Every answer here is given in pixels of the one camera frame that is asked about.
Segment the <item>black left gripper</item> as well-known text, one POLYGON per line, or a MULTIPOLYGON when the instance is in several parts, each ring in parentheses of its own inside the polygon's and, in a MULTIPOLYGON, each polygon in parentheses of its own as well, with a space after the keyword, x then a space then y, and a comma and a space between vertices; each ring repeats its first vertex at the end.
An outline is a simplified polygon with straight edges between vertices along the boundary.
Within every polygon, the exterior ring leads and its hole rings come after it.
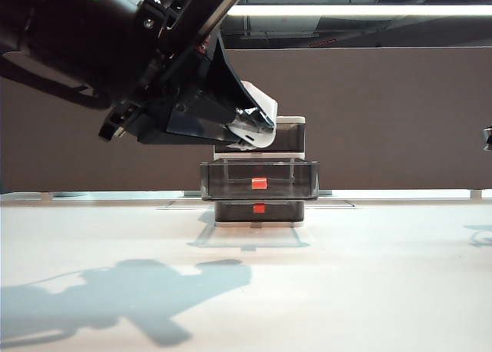
POLYGON ((143 0, 98 82, 111 99, 99 131, 142 144, 270 145, 278 103, 228 62, 220 24, 240 0, 143 0))

